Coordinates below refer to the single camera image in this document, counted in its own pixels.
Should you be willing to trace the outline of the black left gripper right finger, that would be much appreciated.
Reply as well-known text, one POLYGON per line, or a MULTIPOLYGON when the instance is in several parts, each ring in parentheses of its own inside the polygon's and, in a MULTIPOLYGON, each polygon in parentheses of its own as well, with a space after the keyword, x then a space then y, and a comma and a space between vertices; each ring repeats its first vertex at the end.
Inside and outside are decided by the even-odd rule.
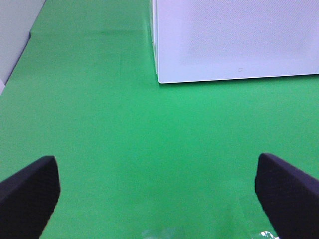
POLYGON ((319 181, 283 159, 262 153, 255 193, 281 239, 319 237, 319 181))

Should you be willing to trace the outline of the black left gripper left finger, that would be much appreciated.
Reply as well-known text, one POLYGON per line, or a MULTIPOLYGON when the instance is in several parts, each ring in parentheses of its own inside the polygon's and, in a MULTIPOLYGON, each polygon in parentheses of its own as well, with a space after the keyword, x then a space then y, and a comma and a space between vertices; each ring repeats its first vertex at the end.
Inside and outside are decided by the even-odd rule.
POLYGON ((38 239, 60 196, 54 156, 44 156, 0 183, 0 237, 38 239))

